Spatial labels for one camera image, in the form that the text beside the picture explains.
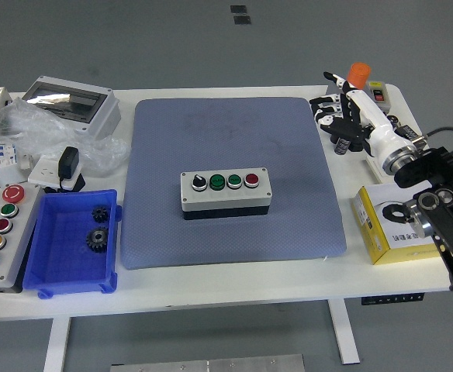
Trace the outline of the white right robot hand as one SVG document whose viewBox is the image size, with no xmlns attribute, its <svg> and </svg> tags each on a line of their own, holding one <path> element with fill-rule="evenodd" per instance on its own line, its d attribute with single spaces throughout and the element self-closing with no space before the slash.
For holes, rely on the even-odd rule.
<svg viewBox="0 0 453 372">
<path fill-rule="evenodd" d="M 315 123 L 346 150 L 355 146 L 374 157 L 387 174 L 417 159 L 413 143 L 395 133 L 386 114 L 365 90 L 366 82 L 324 72 L 338 92 L 309 101 Z"/>
</svg>

